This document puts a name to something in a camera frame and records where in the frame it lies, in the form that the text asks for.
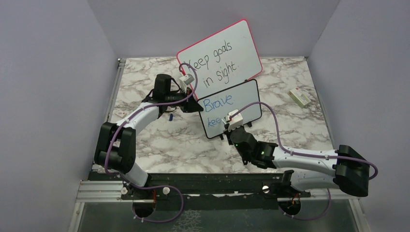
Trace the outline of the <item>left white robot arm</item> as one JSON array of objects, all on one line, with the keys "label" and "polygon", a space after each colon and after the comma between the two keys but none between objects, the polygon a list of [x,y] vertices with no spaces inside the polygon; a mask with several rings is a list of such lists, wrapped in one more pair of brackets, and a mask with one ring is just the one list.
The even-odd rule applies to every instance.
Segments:
[{"label": "left white robot arm", "polygon": [[149,174],[136,162],[136,136],[150,123],[161,117],[168,107],[179,107],[184,113],[203,111],[194,98],[195,81],[191,74],[175,80],[170,75],[158,74],[154,88],[142,100],[140,106],[116,123],[102,124],[97,141],[94,162],[109,174],[119,174],[134,184],[133,191],[139,198],[147,198],[152,185]]}]

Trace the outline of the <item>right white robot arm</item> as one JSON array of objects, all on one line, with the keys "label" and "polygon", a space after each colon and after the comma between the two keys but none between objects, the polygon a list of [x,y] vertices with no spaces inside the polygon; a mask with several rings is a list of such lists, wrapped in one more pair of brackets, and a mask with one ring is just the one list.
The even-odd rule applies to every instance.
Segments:
[{"label": "right white robot arm", "polygon": [[328,151],[285,148],[256,140],[244,126],[233,128],[225,124],[224,128],[244,164],[294,171],[279,183],[279,191],[286,197],[307,189],[339,189],[355,197],[368,196],[370,163],[348,145]]}]

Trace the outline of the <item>black framed whiteboard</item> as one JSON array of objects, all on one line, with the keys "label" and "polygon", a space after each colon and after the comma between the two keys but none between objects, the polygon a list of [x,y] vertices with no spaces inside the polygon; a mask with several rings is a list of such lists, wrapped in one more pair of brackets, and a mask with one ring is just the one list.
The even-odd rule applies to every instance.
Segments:
[{"label": "black framed whiteboard", "polygon": [[200,118],[206,138],[212,139],[223,134],[226,116],[231,111],[240,110],[259,100],[258,83],[255,79],[200,98],[198,103],[203,107]]}]

